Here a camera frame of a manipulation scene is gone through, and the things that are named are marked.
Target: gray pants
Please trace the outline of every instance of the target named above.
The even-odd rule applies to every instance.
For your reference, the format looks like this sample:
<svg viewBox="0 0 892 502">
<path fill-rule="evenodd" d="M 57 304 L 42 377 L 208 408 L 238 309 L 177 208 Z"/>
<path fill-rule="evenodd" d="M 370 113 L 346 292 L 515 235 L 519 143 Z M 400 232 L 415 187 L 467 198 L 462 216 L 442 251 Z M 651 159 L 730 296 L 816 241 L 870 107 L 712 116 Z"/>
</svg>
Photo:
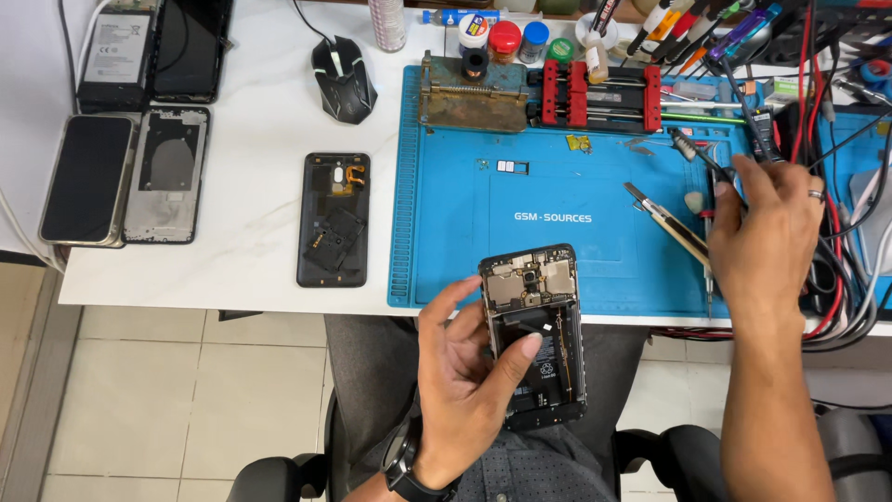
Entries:
<svg viewBox="0 0 892 502">
<path fill-rule="evenodd" d="M 334 393 L 358 464 L 412 406 L 418 335 L 409 318 L 326 315 Z M 588 412 L 566 427 L 595 455 L 613 485 L 610 438 L 632 388 L 648 329 L 582 326 Z"/>
</svg>

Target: green jar lid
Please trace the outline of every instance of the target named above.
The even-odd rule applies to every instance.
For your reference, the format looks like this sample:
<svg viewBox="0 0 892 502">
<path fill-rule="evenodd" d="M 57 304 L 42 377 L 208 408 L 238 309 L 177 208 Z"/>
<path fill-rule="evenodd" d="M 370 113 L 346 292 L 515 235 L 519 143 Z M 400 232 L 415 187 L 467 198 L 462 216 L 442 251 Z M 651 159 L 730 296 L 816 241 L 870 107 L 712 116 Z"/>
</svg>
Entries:
<svg viewBox="0 0 892 502">
<path fill-rule="evenodd" d="M 558 63 L 570 63 L 573 60 L 573 44 L 566 38 L 555 38 L 545 54 L 545 59 L 557 59 Z"/>
</svg>

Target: wristwatch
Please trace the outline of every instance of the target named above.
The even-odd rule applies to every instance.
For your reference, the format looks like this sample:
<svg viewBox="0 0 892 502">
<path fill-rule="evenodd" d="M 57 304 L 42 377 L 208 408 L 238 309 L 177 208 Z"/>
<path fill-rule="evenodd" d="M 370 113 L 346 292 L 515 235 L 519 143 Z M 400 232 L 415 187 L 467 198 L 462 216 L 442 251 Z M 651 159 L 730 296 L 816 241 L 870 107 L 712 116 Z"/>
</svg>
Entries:
<svg viewBox="0 0 892 502">
<path fill-rule="evenodd" d="M 406 417 L 393 436 L 381 463 L 387 489 L 397 492 L 408 502 L 448 502 L 458 492 L 461 476 L 444 489 L 429 489 L 418 482 L 412 473 L 415 454 L 421 443 L 421 430 L 420 416 Z"/>
</svg>

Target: hand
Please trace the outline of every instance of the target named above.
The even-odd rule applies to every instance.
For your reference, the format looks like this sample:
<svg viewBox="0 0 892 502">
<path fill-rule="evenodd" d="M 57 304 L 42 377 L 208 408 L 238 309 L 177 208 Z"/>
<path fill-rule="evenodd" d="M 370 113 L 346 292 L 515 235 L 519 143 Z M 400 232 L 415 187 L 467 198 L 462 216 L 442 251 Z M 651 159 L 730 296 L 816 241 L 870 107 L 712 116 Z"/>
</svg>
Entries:
<svg viewBox="0 0 892 502">
<path fill-rule="evenodd" d="M 732 323 L 736 330 L 782 329 L 801 336 L 805 319 L 799 312 L 799 291 L 814 256 L 824 209 L 808 190 L 822 190 L 823 181 L 801 165 L 759 166 L 743 155 L 731 161 L 747 194 L 749 213 L 741 224 L 737 191 L 719 183 L 709 261 Z"/>
<path fill-rule="evenodd" d="M 478 300 L 445 323 L 459 301 L 478 290 L 481 278 L 453 282 L 418 316 L 418 390 L 424 432 L 413 471 L 430 489 L 458 478 L 496 439 L 508 401 L 539 352 L 542 336 L 511 344 L 493 367 L 483 355 L 490 343 Z"/>
</svg>

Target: phone battery label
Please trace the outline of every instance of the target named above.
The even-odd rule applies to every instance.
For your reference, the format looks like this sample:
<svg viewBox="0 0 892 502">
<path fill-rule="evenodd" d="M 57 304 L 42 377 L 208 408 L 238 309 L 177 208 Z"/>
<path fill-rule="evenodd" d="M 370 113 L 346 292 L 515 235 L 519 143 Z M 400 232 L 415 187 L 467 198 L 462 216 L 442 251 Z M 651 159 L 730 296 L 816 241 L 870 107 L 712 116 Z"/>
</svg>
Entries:
<svg viewBox="0 0 892 502">
<path fill-rule="evenodd" d="M 145 15 L 100 14 L 84 81 L 138 83 L 151 19 Z"/>
</svg>

